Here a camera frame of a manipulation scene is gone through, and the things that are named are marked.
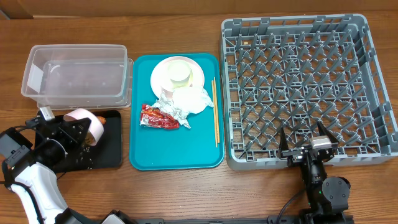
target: red snack wrapper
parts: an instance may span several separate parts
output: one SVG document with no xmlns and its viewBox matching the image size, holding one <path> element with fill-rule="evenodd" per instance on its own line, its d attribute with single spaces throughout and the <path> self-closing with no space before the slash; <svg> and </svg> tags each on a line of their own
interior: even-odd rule
<svg viewBox="0 0 398 224">
<path fill-rule="evenodd" d="M 178 129 L 180 127 L 180 123 L 171 115 L 146 104 L 141 106 L 139 125 L 164 129 Z"/>
</svg>

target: aluminum foil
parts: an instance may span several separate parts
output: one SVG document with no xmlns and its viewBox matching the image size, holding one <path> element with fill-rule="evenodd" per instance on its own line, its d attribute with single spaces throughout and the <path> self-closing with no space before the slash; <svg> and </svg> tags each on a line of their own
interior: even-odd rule
<svg viewBox="0 0 398 224">
<path fill-rule="evenodd" d="M 181 125 L 184 125 L 187 128 L 191 128 L 187 121 L 187 116 L 189 112 L 176 108 L 174 106 L 174 102 L 170 99 L 167 99 L 164 92 L 160 95 L 160 99 L 158 99 L 152 106 L 160 109 L 161 112 L 171 115 Z"/>
</svg>

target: black mat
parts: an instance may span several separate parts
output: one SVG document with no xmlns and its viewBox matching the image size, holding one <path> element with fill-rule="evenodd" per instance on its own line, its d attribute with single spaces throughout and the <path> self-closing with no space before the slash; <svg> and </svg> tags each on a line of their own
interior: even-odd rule
<svg viewBox="0 0 398 224">
<path fill-rule="evenodd" d="M 65 160 L 52 167 L 55 173 L 120 167 L 122 164 L 123 149 L 120 113 L 116 110 L 111 110 L 94 112 L 93 114 L 106 119 L 101 139 L 95 146 L 69 151 Z M 56 116 L 55 119 L 63 119 L 63 116 Z M 40 144 L 40 142 L 41 138 L 36 135 L 35 145 Z"/>
</svg>

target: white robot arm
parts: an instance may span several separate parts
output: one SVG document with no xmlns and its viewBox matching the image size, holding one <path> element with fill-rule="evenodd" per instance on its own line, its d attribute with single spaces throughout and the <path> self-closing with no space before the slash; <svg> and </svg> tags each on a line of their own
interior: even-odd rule
<svg viewBox="0 0 398 224">
<path fill-rule="evenodd" d="M 26 167 L 16 178 L 16 182 L 29 187 L 34 198 L 20 185 L 12 184 L 11 190 L 18 194 L 24 206 L 29 223 L 39 223 L 33 200 L 37 202 L 43 223 L 54 224 L 55 217 L 63 213 L 68 205 L 61 196 L 57 186 L 57 176 L 41 163 Z"/>
</svg>

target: blue serving tray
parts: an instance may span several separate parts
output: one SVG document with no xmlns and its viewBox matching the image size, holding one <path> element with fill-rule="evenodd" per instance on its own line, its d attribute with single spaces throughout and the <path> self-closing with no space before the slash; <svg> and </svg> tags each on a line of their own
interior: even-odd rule
<svg viewBox="0 0 398 224">
<path fill-rule="evenodd" d="M 188 115 L 191 129 L 149 128 L 139 125 L 141 105 L 152 105 L 157 97 L 150 87 L 150 75 L 163 59 L 184 56 L 196 61 L 205 74 L 205 90 L 213 98 L 211 81 L 216 78 L 220 143 L 215 146 L 213 108 Z M 224 159 L 224 125 L 221 105 L 220 70 L 211 54 L 144 55 L 133 68 L 130 127 L 130 162 L 139 170 L 210 168 Z"/>
</svg>

